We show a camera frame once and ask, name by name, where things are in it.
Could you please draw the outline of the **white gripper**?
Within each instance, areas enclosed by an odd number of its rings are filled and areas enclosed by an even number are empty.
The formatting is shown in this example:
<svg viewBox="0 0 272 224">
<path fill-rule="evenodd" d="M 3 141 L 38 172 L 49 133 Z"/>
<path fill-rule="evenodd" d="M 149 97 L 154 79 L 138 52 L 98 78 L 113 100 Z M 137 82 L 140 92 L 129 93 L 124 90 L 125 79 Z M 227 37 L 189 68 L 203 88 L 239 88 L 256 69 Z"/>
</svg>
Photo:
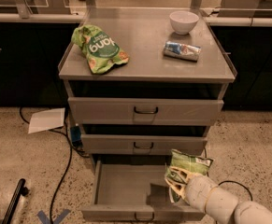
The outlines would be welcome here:
<svg viewBox="0 0 272 224">
<path fill-rule="evenodd" d="M 185 199 L 192 208 L 209 215 L 219 224 L 235 224 L 234 212 L 239 204 L 236 195 L 221 188 L 208 176 L 176 166 L 170 166 L 168 170 L 174 178 L 191 179 L 186 186 L 185 183 L 165 177 L 172 200 Z"/>
</svg>

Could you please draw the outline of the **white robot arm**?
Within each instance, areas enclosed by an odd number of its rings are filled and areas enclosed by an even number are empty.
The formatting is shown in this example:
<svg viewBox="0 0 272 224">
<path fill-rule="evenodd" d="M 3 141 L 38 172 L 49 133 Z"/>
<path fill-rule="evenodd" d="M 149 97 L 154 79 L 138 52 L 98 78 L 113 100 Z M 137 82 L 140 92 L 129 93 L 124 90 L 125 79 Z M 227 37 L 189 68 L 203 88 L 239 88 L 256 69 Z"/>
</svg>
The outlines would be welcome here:
<svg viewBox="0 0 272 224">
<path fill-rule="evenodd" d="M 190 207 L 209 215 L 218 224 L 272 224 L 272 212 L 254 202 L 240 202 L 236 195 L 222 189 L 208 176 L 169 166 L 168 170 L 177 176 L 169 176 L 165 182 Z"/>
</svg>

